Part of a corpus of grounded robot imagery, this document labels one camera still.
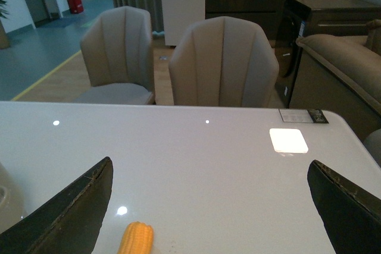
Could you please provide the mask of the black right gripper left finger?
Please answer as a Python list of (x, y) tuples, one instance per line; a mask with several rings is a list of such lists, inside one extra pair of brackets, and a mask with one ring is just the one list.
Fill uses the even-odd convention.
[(113, 185), (105, 157), (1, 234), (1, 253), (92, 253)]

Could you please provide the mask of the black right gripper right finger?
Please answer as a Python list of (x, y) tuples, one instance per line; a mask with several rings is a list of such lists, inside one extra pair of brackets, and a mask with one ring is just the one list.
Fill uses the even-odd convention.
[(336, 253), (380, 253), (380, 199), (314, 160), (310, 193)]

